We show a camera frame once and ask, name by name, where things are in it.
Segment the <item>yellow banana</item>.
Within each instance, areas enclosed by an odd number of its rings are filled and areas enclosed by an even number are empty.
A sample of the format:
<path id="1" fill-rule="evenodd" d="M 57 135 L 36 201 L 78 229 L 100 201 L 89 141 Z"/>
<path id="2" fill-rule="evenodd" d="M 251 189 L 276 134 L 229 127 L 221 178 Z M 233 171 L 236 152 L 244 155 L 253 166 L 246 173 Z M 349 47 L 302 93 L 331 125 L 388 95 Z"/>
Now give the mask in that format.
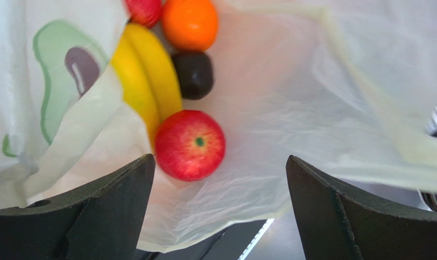
<path id="1" fill-rule="evenodd" d="M 123 33 L 128 37 L 151 84 L 160 113 L 165 121 L 182 110 L 181 92 L 172 59 L 156 34 L 146 27 L 128 23 Z"/>
<path id="2" fill-rule="evenodd" d="M 144 120 L 151 147 L 160 125 L 157 102 L 144 67 L 126 36 L 121 36 L 110 61 L 123 87 L 123 99 Z"/>

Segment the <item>pale green plastic bag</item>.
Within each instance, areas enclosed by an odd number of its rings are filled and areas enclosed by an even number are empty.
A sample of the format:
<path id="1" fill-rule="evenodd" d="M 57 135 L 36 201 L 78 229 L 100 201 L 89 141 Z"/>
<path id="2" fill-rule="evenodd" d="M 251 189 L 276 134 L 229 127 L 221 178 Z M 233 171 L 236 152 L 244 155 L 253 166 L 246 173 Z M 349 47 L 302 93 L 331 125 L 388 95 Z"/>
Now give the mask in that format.
<path id="1" fill-rule="evenodd" d="M 437 192 L 437 1 L 215 1 L 215 118 L 205 180 L 156 170 L 136 247 L 183 249 L 289 208 L 295 155 L 342 179 Z M 0 1 L 0 209 L 68 191 L 151 153 L 109 64 L 123 1 Z"/>

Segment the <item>shiny red apple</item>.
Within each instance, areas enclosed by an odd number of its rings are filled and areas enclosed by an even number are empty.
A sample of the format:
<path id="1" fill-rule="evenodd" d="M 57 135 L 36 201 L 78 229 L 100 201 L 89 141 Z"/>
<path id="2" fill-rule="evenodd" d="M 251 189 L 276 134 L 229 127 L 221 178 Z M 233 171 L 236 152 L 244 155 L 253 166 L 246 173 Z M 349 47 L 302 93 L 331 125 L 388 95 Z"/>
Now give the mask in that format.
<path id="1" fill-rule="evenodd" d="M 131 22 L 141 24 L 148 29 L 154 27 L 161 17 L 161 0 L 125 0 L 131 16 Z"/>
<path id="2" fill-rule="evenodd" d="M 199 110 L 169 116 L 154 139 L 158 166 L 170 177 L 194 182 L 212 175 L 226 153 L 225 134 L 214 118 Z"/>

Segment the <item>dark purple plum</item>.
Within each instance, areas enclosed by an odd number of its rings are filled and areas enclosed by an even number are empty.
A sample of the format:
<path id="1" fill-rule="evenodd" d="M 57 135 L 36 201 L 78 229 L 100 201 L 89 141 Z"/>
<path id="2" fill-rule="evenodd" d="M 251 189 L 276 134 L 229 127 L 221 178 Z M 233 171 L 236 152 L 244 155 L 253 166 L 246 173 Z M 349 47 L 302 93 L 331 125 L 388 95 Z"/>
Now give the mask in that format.
<path id="1" fill-rule="evenodd" d="M 199 51 L 181 51 L 171 56 L 183 99 L 200 100 L 213 89 L 211 58 Z"/>

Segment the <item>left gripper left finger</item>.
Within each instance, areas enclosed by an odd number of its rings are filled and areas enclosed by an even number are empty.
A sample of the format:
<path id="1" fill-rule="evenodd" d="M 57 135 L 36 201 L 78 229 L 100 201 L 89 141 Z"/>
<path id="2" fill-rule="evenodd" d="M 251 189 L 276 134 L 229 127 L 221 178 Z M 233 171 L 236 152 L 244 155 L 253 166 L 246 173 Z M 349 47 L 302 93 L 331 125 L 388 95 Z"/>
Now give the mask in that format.
<path id="1" fill-rule="evenodd" d="M 0 259 L 132 259 L 155 171 L 150 154 L 32 205 L 0 210 Z"/>

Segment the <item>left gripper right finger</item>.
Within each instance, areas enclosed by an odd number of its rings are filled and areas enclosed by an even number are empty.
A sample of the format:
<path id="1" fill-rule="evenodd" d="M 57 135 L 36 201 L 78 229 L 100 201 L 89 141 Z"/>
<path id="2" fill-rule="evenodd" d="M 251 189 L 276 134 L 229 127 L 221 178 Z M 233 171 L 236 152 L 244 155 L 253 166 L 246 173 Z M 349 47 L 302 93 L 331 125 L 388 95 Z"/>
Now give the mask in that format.
<path id="1" fill-rule="evenodd" d="M 306 259 L 437 259 L 437 213 L 403 205 L 290 156 L 286 176 Z"/>

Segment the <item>orange fruit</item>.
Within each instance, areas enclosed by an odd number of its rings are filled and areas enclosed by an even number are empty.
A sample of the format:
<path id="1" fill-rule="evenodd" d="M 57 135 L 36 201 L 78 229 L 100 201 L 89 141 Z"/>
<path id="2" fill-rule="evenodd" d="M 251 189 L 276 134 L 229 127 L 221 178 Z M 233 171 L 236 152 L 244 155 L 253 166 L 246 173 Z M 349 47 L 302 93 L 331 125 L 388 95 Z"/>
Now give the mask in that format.
<path id="1" fill-rule="evenodd" d="M 162 7 L 161 26 L 176 49 L 206 51 L 216 40 L 219 18 L 211 1 L 169 0 Z"/>

